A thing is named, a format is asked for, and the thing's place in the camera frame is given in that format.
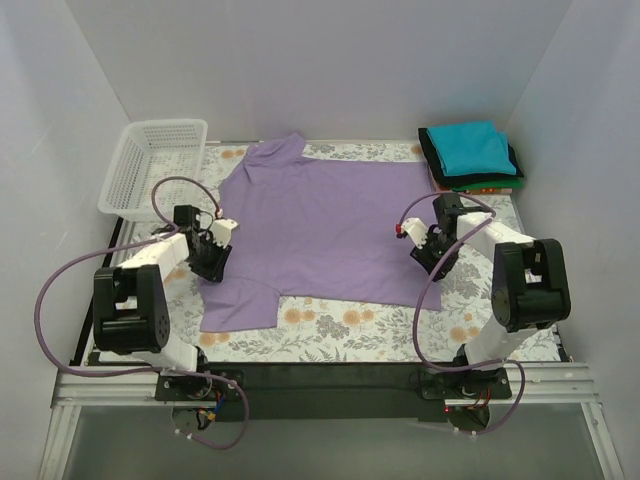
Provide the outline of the purple t shirt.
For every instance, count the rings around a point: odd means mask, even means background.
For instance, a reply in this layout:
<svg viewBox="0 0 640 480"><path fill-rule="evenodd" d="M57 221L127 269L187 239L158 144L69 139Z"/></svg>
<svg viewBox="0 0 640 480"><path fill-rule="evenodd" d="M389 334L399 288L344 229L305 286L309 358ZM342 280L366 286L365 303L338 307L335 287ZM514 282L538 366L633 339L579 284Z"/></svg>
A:
<svg viewBox="0 0 640 480"><path fill-rule="evenodd" d="M321 160L299 135L249 147L219 188L239 227L220 283L203 282L200 328L272 328L279 299L307 296L412 306L427 280L395 225L431 192L423 162ZM431 286L423 306L441 306Z"/></svg>

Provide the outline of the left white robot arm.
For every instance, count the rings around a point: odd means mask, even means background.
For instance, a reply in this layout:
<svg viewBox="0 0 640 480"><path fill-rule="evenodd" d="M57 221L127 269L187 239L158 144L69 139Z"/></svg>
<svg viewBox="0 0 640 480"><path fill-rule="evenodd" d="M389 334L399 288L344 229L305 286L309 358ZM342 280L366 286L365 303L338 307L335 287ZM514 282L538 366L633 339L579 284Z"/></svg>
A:
<svg viewBox="0 0 640 480"><path fill-rule="evenodd" d="M204 228L201 210L174 208L173 222L116 267L94 275L93 336L98 350L140 360L167 371L195 372L201 350L171 333L164 282L181 264L213 283L223 279L239 223L215 218Z"/></svg>

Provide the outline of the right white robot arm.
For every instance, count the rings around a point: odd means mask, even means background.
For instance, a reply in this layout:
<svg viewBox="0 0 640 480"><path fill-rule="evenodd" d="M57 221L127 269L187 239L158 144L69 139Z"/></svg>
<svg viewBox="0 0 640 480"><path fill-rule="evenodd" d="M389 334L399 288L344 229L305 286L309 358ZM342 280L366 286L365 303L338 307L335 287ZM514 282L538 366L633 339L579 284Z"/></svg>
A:
<svg viewBox="0 0 640 480"><path fill-rule="evenodd" d="M406 207L395 233L412 240L412 257L429 272L412 321L415 353L428 368L440 373L499 369L528 338L567 319L571 312L559 241L511 229L497 219L491 206L471 195L424 195ZM453 256L463 245L492 262L492 316L462 347L460 365L441 366L429 361L419 346L420 311L432 283L455 264Z"/></svg>

